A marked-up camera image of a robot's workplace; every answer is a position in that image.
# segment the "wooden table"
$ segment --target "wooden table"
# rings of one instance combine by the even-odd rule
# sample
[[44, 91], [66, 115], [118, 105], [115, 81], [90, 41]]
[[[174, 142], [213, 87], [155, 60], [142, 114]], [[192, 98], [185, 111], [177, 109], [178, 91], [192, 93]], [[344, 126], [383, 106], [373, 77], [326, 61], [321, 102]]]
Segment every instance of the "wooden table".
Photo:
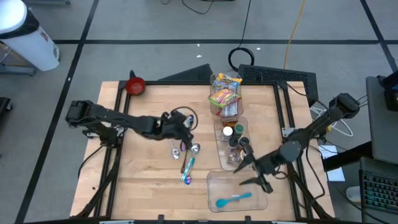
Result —
[[[297, 91], [305, 93], [301, 82], [290, 84]], [[117, 88], [118, 82], [103, 82], [98, 104], [113, 109]], [[209, 86], [205, 85], [149, 85], [143, 95], [132, 96], [129, 114], [134, 116], [160, 116], [164, 111], [183, 105], [193, 108], [199, 119], [199, 125], [193, 134], [196, 142], [201, 144], [201, 153], [197, 155], [192, 171], [193, 182], [185, 185], [180, 181], [182, 160], [171, 158], [169, 142], [150, 141], [129, 129], [124, 138], [112, 219], [156, 220], [159, 214], [165, 215], [166, 220], [243, 220], [245, 215], [250, 215], [252, 220], [295, 219], [288, 181], [277, 180], [271, 175], [267, 180], [273, 186], [274, 192], [267, 195], [268, 206], [265, 210], [220, 213], [209, 210], [206, 177], [211, 171], [222, 171], [213, 129], [217, 117], [210, 113], [210, 103], [206, 99], [209, 92]], [[254, 154], [260, 157], [277, 149], [282, 142], [273, 87], [243, 85], [242, 95], [242, 116], [248, 120]], [[312, 121], [307, 99], [291, 89], [289, 95], [296, 127], [304, 128]], [[280, 97], [286, 126], [289, 126], [282, 91]], [[99, 143], [98, 139], [89, 139], [85, 157], [97, 149]], [[316, 141], [312, 141], [311, 145], [318, 147]], [[102, 150], [95, 155], [82, 169], [71, 215], [76, 215], [98, 188], [104, 152]], [[318, 199], [318, 202], [326, 212], [334, 216], [320, 154], [311, 149], [309, 158], [326, 190], [326, 195]], [[321, 188], [305, 156], [303, 163], [308, 188], [314, 196], [319, 195]], [[302, 193], [299, 188], [297, 190], [303, 204]], [[103, 208], [106, 207], [107, 199], [106, 192]]]

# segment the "clear plastic bin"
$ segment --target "clear plastic bin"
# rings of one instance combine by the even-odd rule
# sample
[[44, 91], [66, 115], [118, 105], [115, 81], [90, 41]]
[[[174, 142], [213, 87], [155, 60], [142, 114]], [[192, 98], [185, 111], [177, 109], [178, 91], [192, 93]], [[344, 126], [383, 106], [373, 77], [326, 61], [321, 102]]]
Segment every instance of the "clear plastic bin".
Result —
[[[244, 180], [256, 177], [254, 171], [210, 172], [207, 175], [208, 205], [212, 212], [232, 212], [245, 210], [264, 210], [268, 206], [267, 193], [256, 184], [239, 185]], [[242, 198], [217, 207], [219, 199], [236, 198], [239, 195], [251, 193], [251, 197]]]
[[242, 137], [246, 137], [250, 140], [250, 135], [249, 135], [249, 127], [248, 127], [248, 121], [246, 118], [242, 116], [237, 116], [237, 117], [232, 117], [232, 118], [222, 118], [214, 122], [214, 132], [216, 136], [216, 145], [217, 145], [217, 150], [218, 150], [218, 157], [220, 159], [221, 167], [224, 170], [235, 170], [238, 167], [238, 164], [235, 166], [231, 166], [227, 163], [228, 161], [228, 142], [222, 141], [223, 137], [223, 123], [224, 122], [231, 122], [231, 121], [237, 121], [237, 124], [242, 124], [244, 127], [244, 131], [242, 134]]
[[[228, 76], [230, 76], [232, 78], [241, 78], [238, 74], [227, 74], [227, 73], [225, 73], [225, 75], [228, 75]], [[218, 74], [217, 75], [213, 74], [210, 77], [210, 95], [212, 95], [213, 93], [216, 92], [216, 89], [215, 89], [215, 86], [214, 86], [214, 81], [216, 80], [217, 76], [218, 76]], [[236, 104], [237, 107], [238, 107], [236, 114], [223, 115], [222, 114], [222, 108], [220, 108], [219, 106], [214, 105], [213, 103], [210, 103], [211, 113], [214, 114], [214, 115], [220, 116], [220, 117], [224, 117], [224, 118], [231, 117], [231, 116], [240, 116], [240, 115], [242, 115], [244, 110], [243, 110], [243, 102], [242, 102], [243, 96], [242, 96], [242, 92], [241, 92], [241, 85], [238, 86], [238, 89], [237, 89], [236, 93], [239, 96], [241, 96], [242, 98], [238, 102], [231, 103], [230, 105], [227, 105], [227, 106], [233, 106], [233, 105]]]

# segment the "trash can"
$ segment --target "trash can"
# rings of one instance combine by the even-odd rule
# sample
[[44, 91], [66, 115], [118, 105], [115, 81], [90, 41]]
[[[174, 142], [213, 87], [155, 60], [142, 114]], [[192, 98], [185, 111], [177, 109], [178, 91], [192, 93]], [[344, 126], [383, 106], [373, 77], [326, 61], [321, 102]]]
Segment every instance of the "trash can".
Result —
[[59, 48], [21, 0], [0, 0], [0, 40], [41, 71], [59, 65]]

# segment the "gray floor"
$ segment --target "gray floor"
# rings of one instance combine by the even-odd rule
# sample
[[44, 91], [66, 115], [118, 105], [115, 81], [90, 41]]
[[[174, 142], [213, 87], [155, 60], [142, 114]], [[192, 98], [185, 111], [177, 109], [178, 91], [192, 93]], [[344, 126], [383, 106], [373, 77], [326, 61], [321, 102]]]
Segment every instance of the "gray floor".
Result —
[[[71, 6], [29, 5], [53, 39], [78, 40], [93, 0], [74, 0]], [[186, 0], [198, 10], [208, 2]], [[398, 3], [368, 0], [385, 39], [398, 39]], [[299, 13], [300, 1], [252, 0], [246, 39], [288, 39]], [[185, 8], [180, 1], [99, 0], [88, 39], [240, 39], [248, 0], [216, 2], [206, 15]], [[308, 0], [295, 39], [377, 40], [360, 1]], [[55, 70], [34, 77], [0, 75], [0, 96], [12, 98], [14, 110], [2, 124], [0, 135], [0, 223], [12, 223], [43, 145], [65, 77], [77, 45], [59, 45], [62, 60]], [[71, 100], [96, 101], [101, 82], [128, 78], [130, 69], [146, 80], [209, 63], [215, 72], [232, 72], [227, 55], [236, 44], [142, 44], [83, 47], [80, 60], [58, 122], [49, 154], [26, 217], [26, 222], [67, 218], [77, 183], [86, 139], [69, 129], [63, 118]], [[247, 44], [256, 65], [282, 68], [285, 45]], [[389, 45], [398, 58], [398, 45]], [[239, 52], [234, 64], [249, 63]], [[320, 100], [328, 102], [340, 92], [365, 95], [367, 76], [392, 71], [377, 45], [292, 45], [287, 68], [315, 72]], [[351, 148], [370, 140], [368, 112], [364, 107], [347, 123], [354, 132], [348, 138], [331, 132], [328, 139]], [[358, 185], [358, 165], [344, 167], [346, 182], [333, 183], [340, 192]], [[360, 212], [331, 189], [336, 216], [360, 221]]]

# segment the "blue spoon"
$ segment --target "blue spoon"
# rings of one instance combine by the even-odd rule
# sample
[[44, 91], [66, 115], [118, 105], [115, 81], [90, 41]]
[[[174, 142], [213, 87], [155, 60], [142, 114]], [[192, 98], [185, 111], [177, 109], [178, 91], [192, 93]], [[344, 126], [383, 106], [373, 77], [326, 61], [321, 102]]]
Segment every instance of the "blue spoon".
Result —
[[249, 198], [249, 197], [251, 197], [251, 193], [250, 192], [242, 194], [242, 195], [240, 195], [238, 197], [235, 197], [235, 198], [231, 198], [231, 199], [218, 199], [216, 201], [216, 206], [217, 206], [217, 208], [223, 208], [225, 205], [227, 205], [230, 202], [235, 202], [235, 201], [240, 200], [242, 198]]

